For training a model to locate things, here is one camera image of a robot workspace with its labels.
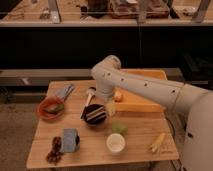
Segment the orange item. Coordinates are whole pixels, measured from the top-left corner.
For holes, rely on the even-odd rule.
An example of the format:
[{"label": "orange item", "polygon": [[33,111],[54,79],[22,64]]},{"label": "orange item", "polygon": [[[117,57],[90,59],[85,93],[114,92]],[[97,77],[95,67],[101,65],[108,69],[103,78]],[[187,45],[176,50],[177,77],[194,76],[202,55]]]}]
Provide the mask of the orange item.
[{"label": "orange item", "polygon": [[[136,75],[143,75],[148,77],[154,77],[158,79],[166,80],[166,74],[162,70],[145,70],[145,69],[122,69],[124,72],[128,72]],[[127,90],[116,88],[116,91],[121,92],[123,95],[121,102],[115,101],[116,111],[126,112],[163,112],[165,107],[157,104],[151,100],[148,100],[142,96],[133,94]]]}]

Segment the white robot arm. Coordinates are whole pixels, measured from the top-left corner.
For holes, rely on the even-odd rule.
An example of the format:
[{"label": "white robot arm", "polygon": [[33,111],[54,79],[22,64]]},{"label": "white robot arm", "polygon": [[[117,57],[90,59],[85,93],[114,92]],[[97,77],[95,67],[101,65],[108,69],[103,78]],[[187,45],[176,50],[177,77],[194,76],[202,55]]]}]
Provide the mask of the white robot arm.
[{"label": "white robot arm", "polygon": [[182,169],[212,171],[213,92],[181,82],[128,74],[120,68],[120,60],[113,55],[92,68],[96,96],[108,100],[117,86],[153,100],[172,112],[188,115]]}]

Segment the gray floor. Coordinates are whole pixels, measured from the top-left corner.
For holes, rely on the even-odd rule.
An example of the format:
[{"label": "gray floor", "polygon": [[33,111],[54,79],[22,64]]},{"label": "gray floor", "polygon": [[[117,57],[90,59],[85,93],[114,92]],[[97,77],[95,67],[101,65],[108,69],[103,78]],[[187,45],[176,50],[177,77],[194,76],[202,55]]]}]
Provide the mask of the gray floor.
[{"label": "gray floor", "polygon": [[[170,74],[170,79],[176,80],[176,73]],[[32,139],[35,133],[38,119],[35,109],[38,102],[29,103],[9,103],[0,102],[0,170],[1,171],[25,171],[26,160],[29,154]],[[183,147],[184,131],[180,119],[177,115],[167,113],[167,117],[175,127],[175,142],[181,155]],[[140,165],[125,165],[115,168],[97,167],[80,168],[72,170],[140,170],[146,171]],[[170,161],[159,162],[153,171],[173,171],[175,170]]]}]

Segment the bowl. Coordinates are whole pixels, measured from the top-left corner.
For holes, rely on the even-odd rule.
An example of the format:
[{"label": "bowl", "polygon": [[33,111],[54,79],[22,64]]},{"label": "bowl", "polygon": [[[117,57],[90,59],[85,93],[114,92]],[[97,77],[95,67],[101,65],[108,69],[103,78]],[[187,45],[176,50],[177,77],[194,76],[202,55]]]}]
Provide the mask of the bowl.
[{"label": "bowl", "polygon": [[63,114],[63,108],[61,108],[61,110],[56,113],[47,112],[46,109],[51,105],[61,105],[64,107],[64,102],[62,99],[57,97],[48,97],[38,105],[37,115],[44,120],[54,120]]},{"label": "bowl", "polygon": [[112,154],[119,154],[126,146],[124,137],[118,133],[109,135],[106,144]]}]

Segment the white cup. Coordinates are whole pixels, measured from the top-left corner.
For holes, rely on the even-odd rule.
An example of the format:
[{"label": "white cup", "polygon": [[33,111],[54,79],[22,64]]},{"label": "white cup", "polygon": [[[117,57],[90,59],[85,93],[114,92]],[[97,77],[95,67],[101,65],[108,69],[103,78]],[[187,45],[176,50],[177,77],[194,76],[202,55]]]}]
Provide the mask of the white cup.
[{"label": "white cup", "polygon": [[126,142],[121,134],[113,133],[108,136],[106,144],[112,154],[119,154],[125,148]]}]

